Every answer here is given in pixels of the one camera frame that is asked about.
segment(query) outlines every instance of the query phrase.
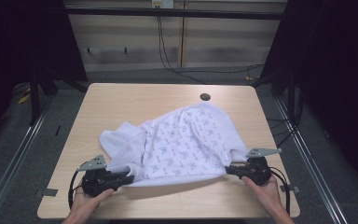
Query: wooden table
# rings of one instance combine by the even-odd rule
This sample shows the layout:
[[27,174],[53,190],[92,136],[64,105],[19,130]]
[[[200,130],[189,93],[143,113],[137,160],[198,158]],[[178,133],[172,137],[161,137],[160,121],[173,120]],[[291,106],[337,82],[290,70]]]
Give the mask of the wooden table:
[[[245,145],[276,148],[255,89],[243,86],[92,84],[77,114],[48,188],[55,197],[45,196],[39,206],[41,218],[66,218],[67,193],[76,168],[103,154],[98,138],[104,130],[115,130],[123,121],[137,126],[182,106],[201,102],[200,95],[226,111]],[[280,155],[267,156],[268,165],[285,174]],[[83,173],[79,173],[79,183]],[[299,215],[291,193],[291,215]],[[245,218],[266,217],[254,194],[234,175],[191,184],[164,187],[121,187],[94,213],[101,219],[123,218]]]

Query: hand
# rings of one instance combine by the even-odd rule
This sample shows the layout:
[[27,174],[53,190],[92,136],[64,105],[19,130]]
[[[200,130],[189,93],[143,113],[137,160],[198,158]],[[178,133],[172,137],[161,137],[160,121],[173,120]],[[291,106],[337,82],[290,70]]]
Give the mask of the hand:
[[77,188],[71,212],[63,223],[86,223],[100,203],[112,196],[113,192],[114,191],[112,189],[107,189],[97,197],[92,198],[88,194],[84,193],[81,187]]
[[247,176],[243,176],[242,181],[254,192],[257,200],[260,201],[276,223],[294,223],[281,204],[278,182],[274,176],[272,176],[264,186],[257,186],[257,184]]

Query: white cloth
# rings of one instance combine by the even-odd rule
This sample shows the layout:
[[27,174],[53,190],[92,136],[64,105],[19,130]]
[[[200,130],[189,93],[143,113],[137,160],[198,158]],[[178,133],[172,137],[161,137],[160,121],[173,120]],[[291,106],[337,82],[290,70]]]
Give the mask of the white cloth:
[[210,103],[174,110],[135,127],[125,121],[100,136],[111,158],[107,170],[130,171],[130,186],[201,181],[226,174],[248,152],[228,114]]

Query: gray carpet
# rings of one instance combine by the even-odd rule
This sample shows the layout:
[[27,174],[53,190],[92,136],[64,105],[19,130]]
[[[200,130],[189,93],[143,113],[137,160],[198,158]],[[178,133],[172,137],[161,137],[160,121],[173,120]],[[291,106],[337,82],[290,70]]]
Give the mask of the gray carpet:
[[[166,69],[134,70],[125,72],[89,73],[89,85],[93,82],[133,82],[133,83],[184,83],[200,84],[196,78],[206,84],[247,85],[260,72],[255,69],[246,72],[246,68],[208,68],[191,70],[239,71],[232,74],[210,72],[184,73],[183,77]],[[59,93],[53,99],[43,125],[21,165],[14,182],[0,207],[0,223],[61,223],[61,220],[45,220],[37,217],[36,211],[41,199],[34,196],[38,189],[44,189],[49,182],[56,162],[61,154],[66,138],[76,118],[77,111],[84,98],[84,93],[68,85],[57,82]],[[269,85],[256,89],[263,106],[268,124],[280,143],[289,134],[286,125],[281,121],[276,97],[269,91]],[[0,124],[0,176],[15,154],[30,121],[30,102],[17,104],[19,96],[13,97],[13,103]],[[313,115],[305,103],[299,123],[313,159],[316,160],[329,188],[336,196],[348,223],[358,223],[358,174],[342,157],[334,140],[324,135],[324,126]],[[282,160],[291,183],[300,189],[296,194],[301,214],[295,218],[296,223],[334,223],[327,211],[324,201],[317,190],[292,138],[287,138],[281,145]],[[267,218],[242,220],[196,220],[179,221],[183,223],[273,223]],[[142,221],[114,221],[114,223],[145,223]]]

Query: table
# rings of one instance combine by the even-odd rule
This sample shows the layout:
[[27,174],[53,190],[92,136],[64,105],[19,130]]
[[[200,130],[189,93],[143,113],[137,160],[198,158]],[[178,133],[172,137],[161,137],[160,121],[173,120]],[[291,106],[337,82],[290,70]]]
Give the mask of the table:
[[[89,86],[73,128],[48,184],[57,189],[55,197],[45,196],[38,208],[41,218],[66,218],[67,193],[76,168],[103,154],[98,137],[115,130],[125,120],[137,126],[182,106],[201,102],[208,93],[210,102],[226,111],[248,148],[275,148],[255,89],[244,86],[107,84]],[[284,167],[280,155],[267,156],[268,164]],[[80,181],[82,173],[77,176]],[[284,204],[285,196],[281,192]],[[299,215],[296,197],[291,193],[291,215]],[[234,175],[197,183],[131,188],[121,187],[93,214],[101,219],[123,218],[245,218],[266,217],[254,194]]]

